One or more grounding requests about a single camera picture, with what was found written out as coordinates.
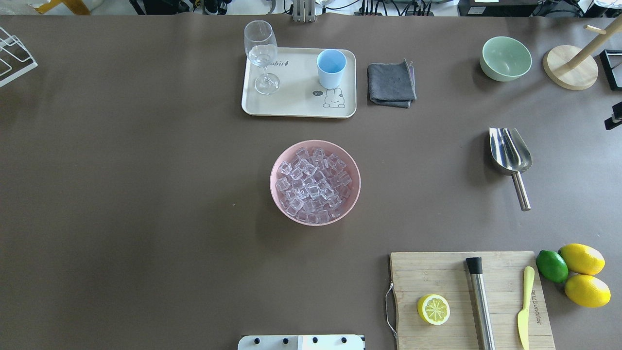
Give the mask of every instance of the black muddler tip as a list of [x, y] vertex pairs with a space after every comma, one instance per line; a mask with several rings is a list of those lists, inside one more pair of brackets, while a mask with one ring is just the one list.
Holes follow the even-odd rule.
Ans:
[[471, 275], [481, 275], [481, 257], [466, 258], [468, 272]]

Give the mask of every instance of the bowl of ice cubes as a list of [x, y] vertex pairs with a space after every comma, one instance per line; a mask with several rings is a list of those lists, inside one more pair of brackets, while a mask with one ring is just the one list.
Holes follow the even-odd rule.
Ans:
[[276, 206], [290, 219], [309, 226], [332, 224], [346, 216], [361, 192], [361, 174], [343, 148], [322, 140], [287, 148], [270, 173]]

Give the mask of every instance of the cutting board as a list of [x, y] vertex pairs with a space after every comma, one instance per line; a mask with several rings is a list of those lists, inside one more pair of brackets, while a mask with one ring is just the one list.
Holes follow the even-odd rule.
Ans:
[[[516, 314], [522, 309], [522, 275], [526, 266], [536, 271], [529, 308], [530, 350], [554, 350], [553, 334], [544, 302], [534, 252], [419, 252], [391, 253], [391, 276], [396, 302], [397, 350], [479, 350], [476, 308], [468, 257], [481, 257], [484, 284], [496, 348], [522, 350]], [[426, 323], [417, 313], [417, 300], [440, 294], [450, 306], [449, 320], [440, 326]]]

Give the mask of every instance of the white wire rack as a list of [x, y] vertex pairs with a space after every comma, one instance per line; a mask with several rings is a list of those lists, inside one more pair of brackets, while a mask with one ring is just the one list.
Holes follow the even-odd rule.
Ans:
[[37, 66], [26, 46], [0, 27], [0, 87]]

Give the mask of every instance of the brown tabletop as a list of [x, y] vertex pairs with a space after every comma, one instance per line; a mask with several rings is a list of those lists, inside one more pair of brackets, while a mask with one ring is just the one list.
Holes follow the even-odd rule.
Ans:
[[[622, 128], [603, 121], [622, 93], [602, 69], [572, 92], [541, 65], [610, 19], [262, 18], [281, 46], [356, 55], [351, 118], [245, 114], [253, 16], [0, 17], [39, 62], [0, 88], [0, 347], [236, 349], [245, 334], [355, 333], [393, 349], [391, 252], [572, 242], [605, 256], [613, 298], [582, 308], [543, 281], [556, 346], [620, 347]], [[529, 48], [527, 75], [483, 74], [496, 35]], [[622, 34], [602, 49], [621, 47]], [[368, 64], [404, 58], [419, 99], [372, 104]], [[533, 155], [530, 212], [493, 167], [491, 126], [517, 128]], [[286, 218], [267, 183], [278, 155], [310, 139], [339, 144], [361, 172], [355, 208], [323, 227]]]

